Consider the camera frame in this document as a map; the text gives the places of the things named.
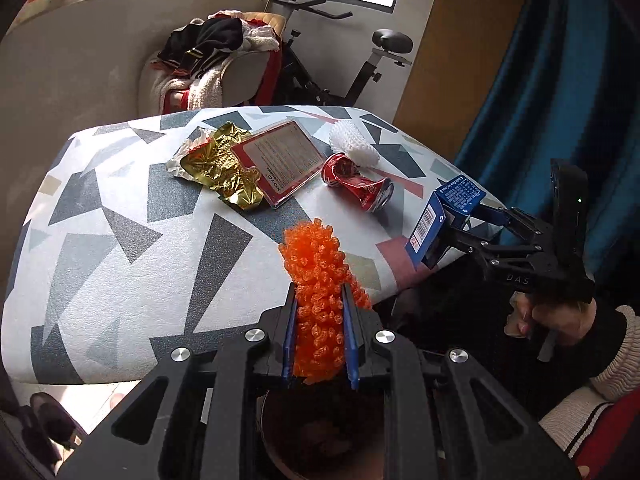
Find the orange curly toy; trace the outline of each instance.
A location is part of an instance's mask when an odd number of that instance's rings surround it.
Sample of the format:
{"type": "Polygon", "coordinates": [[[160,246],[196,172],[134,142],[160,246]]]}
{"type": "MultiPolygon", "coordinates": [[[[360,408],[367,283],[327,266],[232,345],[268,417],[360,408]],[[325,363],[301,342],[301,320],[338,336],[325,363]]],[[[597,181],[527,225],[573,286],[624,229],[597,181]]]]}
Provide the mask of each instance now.
{"type": "Polygon", "coordinates": [[[293,374],[307,383],[331,379],[344,365],[340,286],[349,283],[356,305],[371,308],[333,232],[319,218],[301,222],[284,231],[285,243],[279,247],[298,300],[293,374]]]}

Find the floor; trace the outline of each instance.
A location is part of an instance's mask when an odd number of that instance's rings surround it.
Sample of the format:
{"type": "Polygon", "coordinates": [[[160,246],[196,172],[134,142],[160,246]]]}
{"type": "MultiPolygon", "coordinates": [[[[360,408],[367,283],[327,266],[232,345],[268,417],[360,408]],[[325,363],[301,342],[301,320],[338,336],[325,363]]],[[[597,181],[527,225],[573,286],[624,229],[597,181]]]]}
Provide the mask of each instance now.
{"type": "Polygon", "coordinates": [[[23,384],[12,382],[20,405],[28,405],[31,395],[45,392],[55,397],[87,433],[91,433],[109,413],[113,394],[128,394],[139,381],[110,384],[23,384]]]}

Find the screw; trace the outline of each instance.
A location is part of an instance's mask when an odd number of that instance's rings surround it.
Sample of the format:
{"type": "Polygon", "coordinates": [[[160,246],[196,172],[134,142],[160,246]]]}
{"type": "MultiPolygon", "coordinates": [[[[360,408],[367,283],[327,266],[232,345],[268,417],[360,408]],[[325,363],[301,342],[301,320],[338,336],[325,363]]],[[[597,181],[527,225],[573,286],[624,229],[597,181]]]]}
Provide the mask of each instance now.
{"type": "Polygon", "coordinates": [[[451,359],[455,363],[463,363],[467,359],[469,359],[469,354],[466,353],[462,348],[454,348],[451,352],[449,352],[449,359],[451,359]]]}
{"type": "Polygon", "coordinates": [[[244,338],[251,342],[257,343],[258,341],[262,341],[264,339],[264,330],[260,330],[259,328],[252,328],[251,330],[247,330],[244,334],[244,338]]]}
{"type": "Polygon", "coordinates": [[[376,332],[376,340],[382,344],[391,343],[395,338],[396,334],[391,332],[391,330],[380,330],[376,332]]]}
{"type": "Polygon", "coordinates": [[[191,352],[189,352],[188,348],[180,347],[171,352],[171,359],[173,359],[177,363],[180,363],[182,361],[186,361],[190,355],[191,352]]]}

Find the human hand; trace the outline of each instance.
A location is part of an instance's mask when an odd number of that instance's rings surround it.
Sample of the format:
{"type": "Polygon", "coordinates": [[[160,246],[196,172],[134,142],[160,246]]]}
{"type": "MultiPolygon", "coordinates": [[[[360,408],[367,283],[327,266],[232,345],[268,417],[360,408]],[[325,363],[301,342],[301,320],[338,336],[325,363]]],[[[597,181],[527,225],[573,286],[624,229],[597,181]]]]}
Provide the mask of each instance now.
{"type": "Polygon", "coordinates": [[[526,337],[532,320],[558,331],[558,344],[571,346],[580,341],[593,325],[596,301],[591,303],[553,303],[535,301],[532,296],[514,292],[510,300],[513,312],[507,317],[504,333],[512,337],[526,337]]]}

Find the red coca-cola can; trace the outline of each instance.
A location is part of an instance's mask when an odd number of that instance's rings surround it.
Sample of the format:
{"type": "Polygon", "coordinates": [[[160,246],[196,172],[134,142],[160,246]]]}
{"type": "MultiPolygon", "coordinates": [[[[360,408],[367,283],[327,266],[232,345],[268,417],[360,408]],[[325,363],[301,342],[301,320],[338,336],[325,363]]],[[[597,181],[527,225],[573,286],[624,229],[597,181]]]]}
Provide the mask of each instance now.
{"type": "Polygon", "coordinates": [[[385,177],[378,181],[362,176],[355,163],[344,153],[330,156],[322,167],[322,180],[328,186],[344,186],[353,193],[364,211],[382,208],[394,192],[394,183],[385,177]]]}

